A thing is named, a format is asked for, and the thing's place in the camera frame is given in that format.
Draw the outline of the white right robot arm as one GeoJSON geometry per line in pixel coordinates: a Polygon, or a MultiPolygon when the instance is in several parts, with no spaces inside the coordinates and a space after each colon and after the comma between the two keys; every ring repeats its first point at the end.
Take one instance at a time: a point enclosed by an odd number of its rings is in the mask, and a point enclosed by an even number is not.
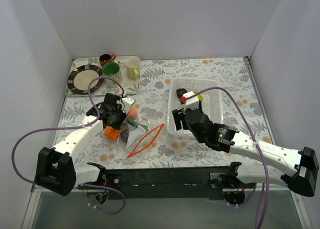
{"type": "Polygon", "coordinates": [[[176,130],[189,130],[199,143],[208,148],[261,162],[252,167],[234,163],[231,166],[233,171],[226,175],[230,187],[270,183],[287,187],[301,196],[315,195],[320,166],[314,149],[304,147],[297,150],[261,140],[255,142],[234,127],[212,122],[199,109],[175,109],[172,115],[176,130]]]}

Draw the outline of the fake green cucumber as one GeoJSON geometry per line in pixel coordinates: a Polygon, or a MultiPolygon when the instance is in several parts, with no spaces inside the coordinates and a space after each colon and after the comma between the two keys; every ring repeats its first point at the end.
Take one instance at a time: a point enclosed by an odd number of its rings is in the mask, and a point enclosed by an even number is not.
{"type": "Polygon", "coordinates": [[[133,120],[130,119],[130,118],[127,118],[127,119],[126,119],[126,122],[127,122],[129,125],[131,125],[131,126],[133,126],[133,127],[135,127],[135,128],[137,128],[138,126],[141,126],[141,127],[144,128],[146,131],[149,130],[149,128],[148,128],[146,125],[141,124],[141,123],[138,123],[138,122],[135,122],[135,121],[133,121],[133,120]]]}

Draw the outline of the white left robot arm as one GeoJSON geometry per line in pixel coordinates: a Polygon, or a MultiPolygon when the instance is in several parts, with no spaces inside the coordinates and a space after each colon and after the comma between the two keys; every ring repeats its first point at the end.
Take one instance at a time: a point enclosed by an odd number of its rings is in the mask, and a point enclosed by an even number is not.
{"type": "Polygon", "coordinates": [[[105,167],[97,163],[76,166],[74,161],[106,127],[119,130],[133,104],[130,97],[107,93],[103,102],[93,105],[81,124],[65,139],[40,150],[34,178],[36,185],[62,196],[77,186],[103,188],[107,182],[105,167]]]}

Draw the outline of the clear zip top bag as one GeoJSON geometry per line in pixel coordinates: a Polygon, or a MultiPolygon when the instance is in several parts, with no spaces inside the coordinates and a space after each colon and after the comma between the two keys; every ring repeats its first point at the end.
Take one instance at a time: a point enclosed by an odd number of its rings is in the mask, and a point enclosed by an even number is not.
{"type": "Polygon", "coordinates": [[[127,143],[123,142],[119,134],[118,143],[124,148],[124,151],[127,153],[126,157],[132,158],[138,154],[143,153],[144,151],[152,147],[153,144],[155,144],[158,136],[164,129],[166,123],[162,119],[159,119],[154,116],[149,116],[145,113],[139,113],[137,111],[137,118],[132,120],[137,123],[146,125],[148,127],[148,131],[146,131],[141,126],[133,127],[130,124],[128,124],[126,122],[128,118],[129,117],[127,115],[126,119],[120,127],[120,133],[123,130],[129,131],[128,141],[127,143]]]}

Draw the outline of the fake dark purple plum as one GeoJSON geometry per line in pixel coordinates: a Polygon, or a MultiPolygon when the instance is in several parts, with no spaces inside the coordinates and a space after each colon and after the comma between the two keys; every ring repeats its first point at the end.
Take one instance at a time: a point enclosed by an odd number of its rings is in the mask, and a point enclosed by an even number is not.
{"type": "Polygon", "coordinates": [[[187,93],[187,90],[185,88],[178,88],[175,92],[177,98],[180,99],[185,93],[187,93]]]}

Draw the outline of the fake green lime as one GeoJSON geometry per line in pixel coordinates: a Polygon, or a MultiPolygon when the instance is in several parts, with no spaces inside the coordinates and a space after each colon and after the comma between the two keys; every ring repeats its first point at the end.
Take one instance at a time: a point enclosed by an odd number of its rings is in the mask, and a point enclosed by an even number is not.
{"type": "Polygon", "coordinates": [[[198,98],[198,100],[199,100],[200,102],[203,101],[203,96],[202,96],[201,94],[199,94],[199,95],[197,96],[197,98],[198,98]]]}

